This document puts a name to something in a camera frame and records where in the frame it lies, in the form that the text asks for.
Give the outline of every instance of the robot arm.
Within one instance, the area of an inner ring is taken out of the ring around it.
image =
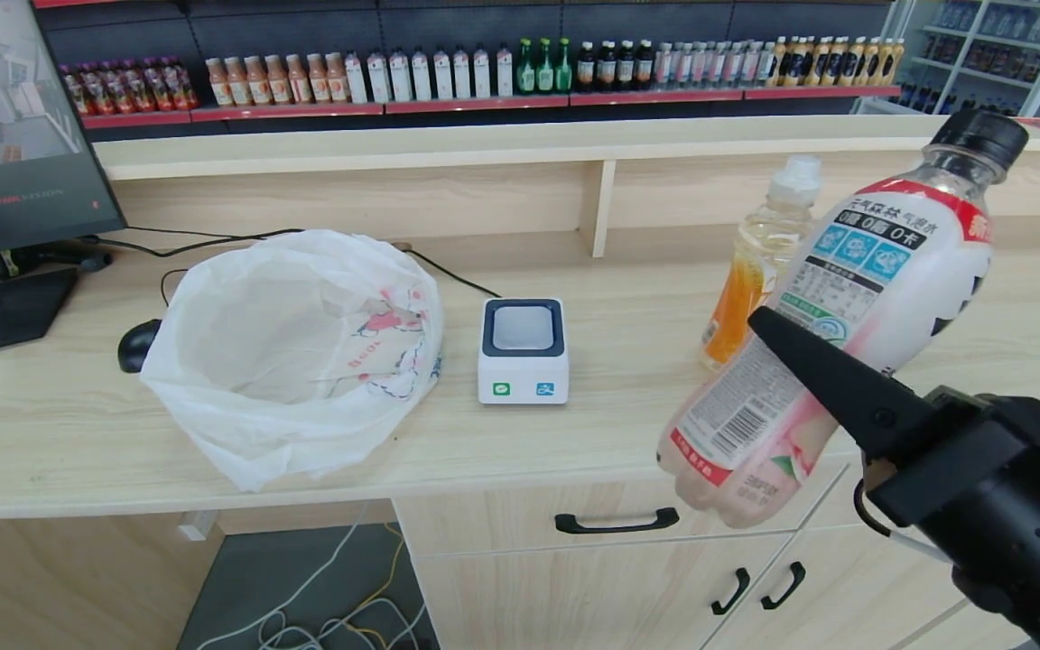
[[[1040,646],[1040,401],[948,387],[922,399],[769,308],[749,324],[858,443],[869,501]]]

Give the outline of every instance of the floor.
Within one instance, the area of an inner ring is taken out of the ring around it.
[[[178,650],[194,650],[207,639],[232,632],[289,598],[315,569],[331,557],[346,531],[346,527],[331,527],[228,537],[194,602]],[[356,528],[335,564],[320,573],[300,598],[285,608],[288,624],[306,626],[314,632],[330,618],[349,613],[387,581],[398,543],[399,539],[380,523]],[[395,577],[385,596],[399,606],[409,621],[422,606],[420,588],[416,583],[407,548],[400,552]],[[386,605],[373,605],[354,621],[356,626],[375,630],[387,642],[404,630],[404,624]],[[268,626],[268,633],[274,633],[274,629],[278,629],[278,625]],[[415,631],[416,638],[421,640],[421,650],[437,649],[436,633],[427,614],[424,614]],[[383,650],[379,640],[374,636],[370,639],[376,650]],[[296,647],[298,641],[296,634],[289,633],[277,645]],[[407,646],[404,646],[404,641],[408,641]],[[395,650],[401,647],[415,650],[408,636],[404,641],[393,646]],[[234,639],[214,643],[208,649],[257,650],[258,647],[260,642],[253,628]],[[355,633],[341,630],[332,634],[323,647],[331,650],[368,650],[369,646],[356,639]]]

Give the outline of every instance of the monitor screen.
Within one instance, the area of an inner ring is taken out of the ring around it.
[[[127,226],[28,0],[0,0],[0,250]]]

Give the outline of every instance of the green glass bottle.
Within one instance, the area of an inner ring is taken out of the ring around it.
[[[537,92],[548,95],[556,83],[556,72],[552,70],[552,42],[547,37],[540,40],[540,66],[537,67]]]
[[[556,63],[556,92],[563,95],[572,90],[572,64],[569,63],[569,40],[561,40],[561,62]]]
[[[537,89],[537,69],[531,64],[531,41],[520,40],[520,54],[517,55],[517,93],[531,95]]]

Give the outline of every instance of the computer monitor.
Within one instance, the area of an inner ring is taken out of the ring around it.
[[[0,0],[0,251],[127,226],[29,0]],[[0,346],[40,339],[74,268],[0,283]]]

